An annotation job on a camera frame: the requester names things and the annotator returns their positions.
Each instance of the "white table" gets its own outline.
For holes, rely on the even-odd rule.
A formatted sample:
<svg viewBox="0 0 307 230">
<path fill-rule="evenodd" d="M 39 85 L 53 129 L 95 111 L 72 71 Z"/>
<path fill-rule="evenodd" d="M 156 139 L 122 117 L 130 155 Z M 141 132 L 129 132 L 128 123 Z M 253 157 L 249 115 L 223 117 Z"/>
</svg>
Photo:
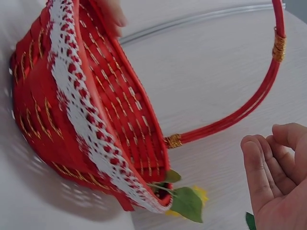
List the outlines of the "white table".
<svg viewBox="0 0 307 230">
<path fill-rule="evenodd" d="M 124 35 L 181 15 L 259 2 L 263 1 L 123 1 L 130 22 Z M 40 162 L 12 120 L 8 58 L 40 9 L 38 0 L 0 3 L 0 229 L 132 230 L 130 213 L 123 212 L 113 198 L 76 187 Z M 173 168 L 183 176 L 179 185 L 196 184 L 208 191 L 204 224 L 138 210 L 132 214 L 136 230 L 246 228 L 244 214 L 251 208 L 240 140 L 247 134 L 268 135 L 274 123 L 307 124 L 307 25 L 288 13 L 285 19 L 287 56 L 264 103 L 234 127 L 169 153 Z M 211 123 L 242 105 L 268 68 L 273 26 L 272 12 L 251 12 L 125 46 L 164 134 Z"/>
</svg>

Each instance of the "hand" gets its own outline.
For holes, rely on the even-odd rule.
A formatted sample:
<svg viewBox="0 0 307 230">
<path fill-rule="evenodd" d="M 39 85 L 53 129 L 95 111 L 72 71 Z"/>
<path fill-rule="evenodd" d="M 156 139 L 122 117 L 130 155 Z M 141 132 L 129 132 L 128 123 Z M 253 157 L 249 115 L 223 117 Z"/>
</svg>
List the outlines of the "hand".
<svg viewBox="0 0 307 230">
<path fill-rule="evenodd" d="M 127 19 L 120 7 L 119 0 L 95 0 L 101 8 L 103 14 L 109 19 L 106 23 L 111 33 L 116 37 L 121 37 L 121 27 L 127 25 Z"/>
<path fill-rule="evenodd" d="M 307 230 L 307 127 L 274 125 L 272 131 L 241 142 L 257 230 Z"/>
</svg>

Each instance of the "white lace trim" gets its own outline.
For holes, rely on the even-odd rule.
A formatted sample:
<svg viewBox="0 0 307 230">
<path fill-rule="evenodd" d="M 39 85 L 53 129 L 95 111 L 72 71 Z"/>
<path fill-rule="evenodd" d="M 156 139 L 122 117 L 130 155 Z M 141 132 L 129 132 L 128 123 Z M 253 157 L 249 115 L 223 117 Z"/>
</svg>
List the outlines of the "white lace trim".
<svg viewBox="0 0 307 230">
<path fill-rule="evenodd" d="M 106 173 L 111 183 L 137 205 L 151 212 L 164 213 L 169 210 L 171 204 L 167 207 L 160 205 L 157 198 L 140 183 L 122 157 L 122 150 L 115 146 L 114 138 L 106 131 L 104 120 L 98 116 L 98 109 L 91 104 L 90 94 L 85 85 L 86 76 L 82 71 L 82 63 L 78 55 L 74 3 L 79 4 L 79 1 L 49 0 L 47 3 L 50 13 L 51 41 L 48 60 L 52 65 L 51 72 L 58 86 L 58 99 L 66 104 L 67 116 L 78 135 L 80 148 L 82 143 L 87 144 L 89 157 L 98 170 Z M 89 122 L 88 116 L 94 118 L 94 121 Z M 101 133 L 103 138 L 99 139 L 97 132 Z M 111 159 L 116 159 L 119 163 L 113 165 L 110 162 Z"/>
</svg>

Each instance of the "yellow flower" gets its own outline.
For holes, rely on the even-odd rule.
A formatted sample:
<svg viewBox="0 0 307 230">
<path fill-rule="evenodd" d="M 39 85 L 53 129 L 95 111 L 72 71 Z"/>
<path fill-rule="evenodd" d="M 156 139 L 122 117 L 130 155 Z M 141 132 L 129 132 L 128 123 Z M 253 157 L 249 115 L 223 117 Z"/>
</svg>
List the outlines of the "yellow flower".
<svg viewBox="0 0 307 230">
<path fill-rule="evenodd" d="M 205 204 L 206 204 L 206 201 L 208 200 L 207 192 L 205 190 L 203 190 L 202 188 L 197 187 L 196 185 L 193 186 L 192 189 L 195 192 L 195 194 L 201 199 L 202 206 L 204 207 Z M 165 214 L 167 216 L 182 217 L 182 218 L 186 219 L 185 217 L 181 216 L 179 213 L 174 212 L 172 210 L 168 210 Z"/>
<path fill-rule="evenodd" d="M 182 215 L 180 215 L 179 213 L 177 212 L 174 212 L 172 210 L 168 210 L 166 213 L 165 213 L 167 216 L 173 216 L 173 217 L 183 217 Z"/>
<path fill-rule="evenodd" d="M 193 186 L 192 189 L 194 190 L 196 195 L 201 199 L 202 206 L 204 207 L 207 200 L 208 200 L 207 192 L 205 190 L 203 190 L 202 188 L 197 187 L 196 185 Z"/>
</svg>

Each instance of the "woven basket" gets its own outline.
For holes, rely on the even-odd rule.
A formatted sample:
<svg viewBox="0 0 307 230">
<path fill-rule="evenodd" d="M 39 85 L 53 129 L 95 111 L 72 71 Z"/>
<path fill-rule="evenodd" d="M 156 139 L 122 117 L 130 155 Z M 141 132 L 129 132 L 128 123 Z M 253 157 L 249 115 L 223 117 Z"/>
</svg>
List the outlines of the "woven basket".
<svg viewBox="0 0 307 230">
<path fill-rule="evenodd" d="M 135 205 L 164 213 L 170 195 L 156 195 L 146 184 L 164 180 L 170 169 L 167 149 L 235 124 L 269 92 L 285 46 L 282 4 L 273 4 L 273 59 L 255 95 L 218 122 L 164 138 L 144 88 L 106 31 L 95 1 L 49 0 L 11 57 L 16 123 L 60 176 L 114 195 L 126 211 Z"/>
</svg>

